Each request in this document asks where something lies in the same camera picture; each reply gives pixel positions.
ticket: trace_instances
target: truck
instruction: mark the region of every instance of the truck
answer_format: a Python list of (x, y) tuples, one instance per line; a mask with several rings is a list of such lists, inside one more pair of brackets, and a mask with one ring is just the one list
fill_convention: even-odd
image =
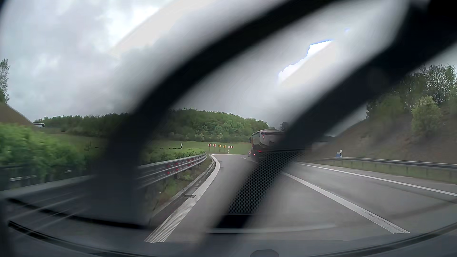
[(264, 129), (254, 132), (251, 137), (249, 137), (249, 142), (252, 147), (250, 150), (250, 156), (253, 161), (259, 161), (259, 155), (262, 152), (268, 151), (274, 146), (275, 143), (281, 140), (284, 132), (277, 129)]

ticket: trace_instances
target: cloud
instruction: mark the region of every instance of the cloud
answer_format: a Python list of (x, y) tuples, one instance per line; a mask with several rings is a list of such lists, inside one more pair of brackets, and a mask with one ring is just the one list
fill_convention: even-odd
[(295, 64), (291, 64), (291, 65), (287, 66), (286, 68), (284, 68), (283, 71), (281, 71), (278, 74), (278, 83), (281, 84), (284, 80), (286, 80), (286, 78), (288, 78), (290, 75), (292, 75), (294, 72), (296, 72), (309, 58), (311, 58), (313, 55), (315, 55), (320, 50), (324, 49), (330, 42), (332, 42), (332, 41), (326, 40), (326, 41), (322, 41), (322, 42), (310, 45), (305, 58), (299, 60)]
[[(12, 2), (4, 13), (2, 24), (8, 26), (1, 27), (0, 50), (11, 63), (10, 104), (29, 119), (129, 111), (151, 90), (148, 82), (159, 80), (225, 30), (280, 2), (215, 0), (180, 17), (154, 45), (117, 59), (107, 54), (113, 42), (166, 1), (24, 1)], [(392, 17), (401, 9), (377, 10), (382, 5), (360, 1), (297, 22), (205, 78), (175, 107), (229, 112), (279, 127), (388, 42), (394, 30), (389, 27), (386, 33), (379, 20), (395, 23)], [(130, 25), (119, 25), (123, 21)], [(314, 55), (308, 49), (325, 38), (334, 39), (340, 59), (325, 55), (331, 44)], [(291, 64), (299, 67), (287, 81), (297, 83), (278, 85), (278, 74)]]
[[(140, 0), (9, 1), (0, 30), (9, 104), (31, 120), (114, 109), (110, 99), (119, 96), (105, 81), (119, 60), (106, 51), (157, 8)], [(95, 97), (106, 105), (87, 105)]]

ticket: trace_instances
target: windshield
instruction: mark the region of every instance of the windshield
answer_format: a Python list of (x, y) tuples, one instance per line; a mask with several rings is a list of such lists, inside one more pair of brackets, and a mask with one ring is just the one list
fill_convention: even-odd
[[(0, 189), (17, 255), (174, 256), (217, 235), (237, 238), (227, 255), (315, 256), (455, 226), (452, 48), (295, 145), (299, 154), (271, 190), (250, 188), (252, 198), (265, 195), (255, 211), (228, 211), (252, 216), (248, 224), (215, 228), (298, 117), (392, 43), (406, 1), (338, 2), (273, 34), (186, 92), (142, 149), (125, 149), (138, 153), (134, 182), (98, 173), (110, 136), (150, 85), (280, 3), (9, 1), (0, 30)], [(367, 80), (376, 88), (388, 78), (374, 71)], [(123, 183), (104, 194), (109, 187), (93, 183), (100, 174)]]

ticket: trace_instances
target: forest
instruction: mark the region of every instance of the forest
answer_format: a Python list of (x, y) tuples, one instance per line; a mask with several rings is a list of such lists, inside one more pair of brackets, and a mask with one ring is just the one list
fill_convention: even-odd
[[(34, 122), (58, 127), (69, 134), (108, 137), (127, 116), (128, 113), (84, 117), (68, 115), (44, 117)], [(266, 122), (254, 118), (186, 108), (169, 110), (162, 124), (153, 133), (156, 139), (183, 141), (247, 142), (255, 131), (269, 128)]]

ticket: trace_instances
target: guardrail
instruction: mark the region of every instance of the guardrail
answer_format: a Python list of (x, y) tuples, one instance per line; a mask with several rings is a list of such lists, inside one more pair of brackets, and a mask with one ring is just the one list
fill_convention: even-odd
[(311, 162), (457, 183), (457, 164), (451, 163), (384, 160), (356, 157), (326, 158)]
[[(178, 173), (201, 164), (206, 160), (206, 157), (207, 154), (203, 153), (138, 166), (140, 171), (138, 179), (142, 180), (141, 187), (156, 183), (170, 176), (177, 176)], [(47, 174), (44, 179), (40, 179), (36, 174), (33, 174), (29, 165), (0, 166), (0, 191), (88, 175), (87, 170), (75, 171), (65, 167), (60, 170), (61, 172), (59, 173)]]
[(204, 160), (206, 160), (206, 157), (207, 154), (205, 152), (200, 155), (184, 157), (176, 160), (141, 165), (138, 167), (141, 172), (138, 179), (142, 180), (141, 186), (145, 187), (168, 177), (177, 176), (180, 172), (191, 169), (193, 166), (200, 165)]
[(57, 172), (46, 174), (45, 177), (39, 178), (34, 174), (32, 166), (28, 164), (0, 166), (0, 190), (31, 186), (85, 175), (83, 170), (76, 171), (70, 167), (55, 166), (54, 169), (56, 169)]

